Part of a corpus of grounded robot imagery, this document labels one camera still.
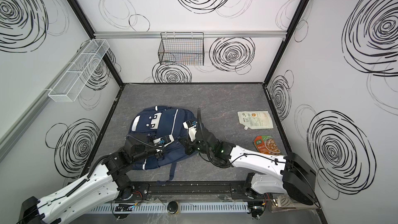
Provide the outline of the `navy blue student backpack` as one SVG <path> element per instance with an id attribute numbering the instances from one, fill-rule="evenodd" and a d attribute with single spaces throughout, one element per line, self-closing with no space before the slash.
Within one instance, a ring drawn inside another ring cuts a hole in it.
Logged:
<path id="1" fill-rule="evenodd" d="M 168 181 L 174 179 L 177 163 L 190 157 L 185 153 L 182 144 L 178 142 L 178 138 L 186 134 L 183 123 L 192 119 L 197 120 L 190 110 L 154 106 L 138 113 L 129 128 L 128 134 L 144 134 L 152 144 L 154 144 L 154 140 L 166 135 L 174 137 L 174 142 L 166 146 L 166 151 L 171 152 L 170 158 L 174 161 L 174 165 L 171 165 Z"/>

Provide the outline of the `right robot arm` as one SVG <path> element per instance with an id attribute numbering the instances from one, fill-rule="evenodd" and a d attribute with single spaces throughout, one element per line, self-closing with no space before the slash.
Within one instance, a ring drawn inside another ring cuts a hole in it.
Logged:
<path id="1" fill-rule="evenodd" d="M 259 194 L 286 194 L 290 199 L 309 206 L 318 206 L 315 193 L 315 170 L 294 152 L 266 155 L 217 139 L 206 128 L 191 127 L 178 138 L 186 154 L 199 152 L 221 169 L 246 168 L 254 171 L 250 190 Z"/>

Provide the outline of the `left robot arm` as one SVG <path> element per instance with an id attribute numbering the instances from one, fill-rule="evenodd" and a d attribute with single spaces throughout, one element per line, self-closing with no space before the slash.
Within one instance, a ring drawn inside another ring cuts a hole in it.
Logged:
<path id="1" fill-rule="evenodd" d="M 144 199 L 127 176 L 142 163 L 149 165 L 150 158 L 158 160 L 171 153 L 179 136 L 135 133 L 125 137 L 125 144 L 118 151 L 103 156 L 89 172 L 48 196 L 30 197 L 21 206 L 20 224 L 68 224 L 93 208 L 114 200 L 139 202 Z"/>

